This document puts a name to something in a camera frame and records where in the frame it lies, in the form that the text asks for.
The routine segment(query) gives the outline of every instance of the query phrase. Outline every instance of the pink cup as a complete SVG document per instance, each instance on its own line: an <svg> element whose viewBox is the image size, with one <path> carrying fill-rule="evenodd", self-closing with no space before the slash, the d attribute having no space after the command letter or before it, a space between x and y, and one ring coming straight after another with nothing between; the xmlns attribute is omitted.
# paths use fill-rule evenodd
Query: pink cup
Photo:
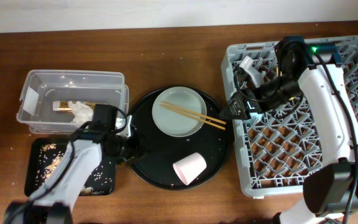
<svg viewBox="0 0 358 224"><path fill-rule="evenodd" d="M206 168L206 162L198 152L185 157L173 164L173 169L179 179L186 185L189 185Z"/></svg>

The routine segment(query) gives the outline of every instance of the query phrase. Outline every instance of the robotic hand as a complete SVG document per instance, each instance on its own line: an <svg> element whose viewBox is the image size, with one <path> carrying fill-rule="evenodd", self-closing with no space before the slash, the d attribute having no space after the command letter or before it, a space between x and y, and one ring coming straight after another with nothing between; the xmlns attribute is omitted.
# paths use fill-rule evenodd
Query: robotic hand
<svg viewBox="0 0 358 224"><path fill-rule="evenodd" d="M125 120L118 129L117 112ZM96 105L93 120L70 136L66 153L50 178L30 195L29 201L12 202L4 223L73 223L71 211L75 201L103 157L112 157L116 164L122 164L145 155L139 138L131 130L131 119L115 106Z"/></svg>
<svg viewBox="0 0 358 224"><path fill-rule="evenodd" d="M323 152L323 168L305 179L304 199L275 216L275 223L313 224L358 211L358 122L347 97L342 61L332 43L306 45L300 36L286 37L275 46L277 78L264 83L245 59L234 69L237 92L222 110L222 119L255 119L293 97L294 109L274 118L283 119L301 104L310 105ZM244 89L238 78L253 84Z"/></svg>

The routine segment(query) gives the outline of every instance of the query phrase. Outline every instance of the wooden table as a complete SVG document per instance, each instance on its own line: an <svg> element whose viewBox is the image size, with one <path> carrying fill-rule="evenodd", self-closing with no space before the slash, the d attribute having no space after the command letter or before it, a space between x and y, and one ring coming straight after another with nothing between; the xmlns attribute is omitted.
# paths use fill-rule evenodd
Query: wooden table
<svg viewBox="0 0 358 224"><path fill-rule="evenodd" d="M170 85L198 88L224 104L220 64L231 44L358 35L358 22L261 24L169 29L89 30L0 34L0 223L12 200L25 200L24 181L31 134L16 121L19 95L32 69L122 72L133 105L148 92ZM116 190L80 197L74 220L99 223L218 223L271 218L301 194L247 198L241 193L234 153L206 184L169 191L140 180L130 169L117 172ZM358 213L351 216L358 223Z"/></svg>

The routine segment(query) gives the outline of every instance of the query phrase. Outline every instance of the chopstick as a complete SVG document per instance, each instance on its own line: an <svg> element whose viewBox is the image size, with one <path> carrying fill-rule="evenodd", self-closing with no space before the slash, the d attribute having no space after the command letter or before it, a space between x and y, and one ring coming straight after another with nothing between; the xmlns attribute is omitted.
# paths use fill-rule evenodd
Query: chopstick
<svg viewBox="0 0 358 224"><path fill-rule="evenodd" d="M171 106L171 107L173 107L173 108L186 111L187 113L191 113L191 114L200 116L200 117L202 117L202 118L210 119L211 121L215 121L215 122L218 122L218 123L221 123L221 124L226 124L225 121L221 121L220 119L212 118L212 117L210 117L210 116L206 116L206 115L203 115L203 114L200 114L200 113L197 113L197 112L188 110L188 109L186 109L186 108L182 108L182 107L180 107L180 106L173 105L173 104L171 104L171 103L167 103L167 102L164 102L164 101L161 101L160 103L165 103L165 104L167 104L167 105L169 105L169 106Z"/></svg>
<svg viewBox="0 0 358 224"><path fill-rule="evenodd" d="M160 105L160 106L162 106L162 107L164 107L164 108L166 108L166 109L168 109L168 110L174 111L174 112L176 112L176 113L178 113L178 114L182 114L183 116L196 119L196 120L198 120L198 121L201 121L201 122L203 122L203 123L212 125L212 126L214 126L214 127L220 128L220 129L222 129L222 130L226 130L225 127L222 127L222 126L219 126L219 125L217 125L217 124L211 123L211 122L209 122L209 121L205 121L205 120L203 120L203 119L197 118L197 117L195 117L195 116L193 116L193 115L190 115L190 114L187 114L187 113L185 113L185 112L183 112L183 111L176 110L175 108L171 108L171 107L168 107L168 106L165 106L165 105Z"/></svg>

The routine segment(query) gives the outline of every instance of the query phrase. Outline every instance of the white wall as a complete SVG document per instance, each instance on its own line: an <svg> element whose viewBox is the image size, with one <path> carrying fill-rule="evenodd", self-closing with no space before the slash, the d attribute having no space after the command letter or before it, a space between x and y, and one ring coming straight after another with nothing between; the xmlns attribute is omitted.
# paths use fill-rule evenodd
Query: white wall
<svg viewBox="0 0 358 224"><path fill-rule="evenodd" d="M358 20L358 0L0 0L0 32Z"/></svg>

